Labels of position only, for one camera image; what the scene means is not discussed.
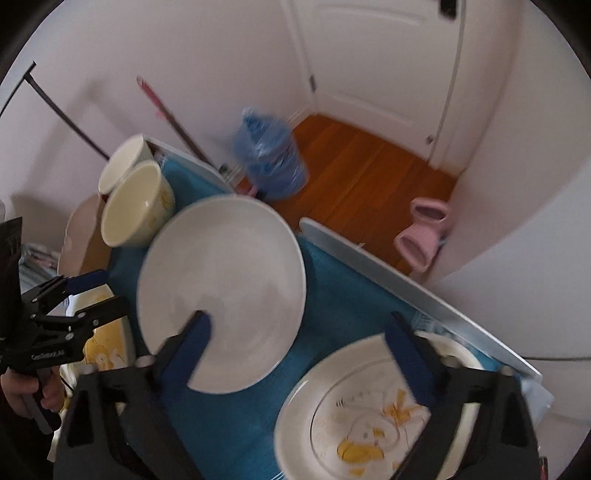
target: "plate with yellow duck print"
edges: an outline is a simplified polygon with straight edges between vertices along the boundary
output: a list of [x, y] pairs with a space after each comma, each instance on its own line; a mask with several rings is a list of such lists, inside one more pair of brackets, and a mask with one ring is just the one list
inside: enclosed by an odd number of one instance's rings
[[[427, 338], [440, 355], [482, 369], [459, 343], [433, 333]], [[290, 480], [389, 480], [429, 420], [417, 405], [383, 335], [360, 340], [333, 353], [296, 385], [275, 426], [275, 456]], [[438, 479], [455, 474], [477, 405], [466, 405]]]

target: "wooden floor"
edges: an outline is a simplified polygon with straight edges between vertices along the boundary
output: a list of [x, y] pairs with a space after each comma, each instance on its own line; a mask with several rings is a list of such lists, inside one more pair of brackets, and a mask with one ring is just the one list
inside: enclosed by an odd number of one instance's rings
[[456, 180], [416, 155], [325, 116], [295, 130], [310, 182], [273, 207], [297, 228], [310, 217], [408, 274], [394, 237], [411, 225], [410, 201], [419, 196], [448, 200]]

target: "white door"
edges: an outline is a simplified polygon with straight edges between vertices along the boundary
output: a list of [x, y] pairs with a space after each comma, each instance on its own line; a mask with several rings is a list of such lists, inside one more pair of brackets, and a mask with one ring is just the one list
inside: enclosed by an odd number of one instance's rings
[[429, 158], [452, 83], [462, 2], [456, 18], [440, 12], [440, 0], [293, 3], [319, 111]]

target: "white mug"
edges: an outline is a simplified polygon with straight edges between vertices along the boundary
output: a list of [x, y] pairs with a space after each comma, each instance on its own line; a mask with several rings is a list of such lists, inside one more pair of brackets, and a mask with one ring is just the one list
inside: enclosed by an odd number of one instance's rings
[[123, 142], [100, 174], [99, 193], [105, 201], [133, 167], [147, 160], [154, 161], [154, 157], [143, 135], [134, 135]]

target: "door hinge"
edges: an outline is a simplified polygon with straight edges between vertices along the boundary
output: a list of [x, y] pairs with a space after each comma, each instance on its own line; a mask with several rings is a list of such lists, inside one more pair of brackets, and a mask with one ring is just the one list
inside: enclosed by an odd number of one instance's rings
[[314, 75], [310, 75], [310, 90], [312, 90], [312, 93], [316, 91], [316, 88], [316, 78]]

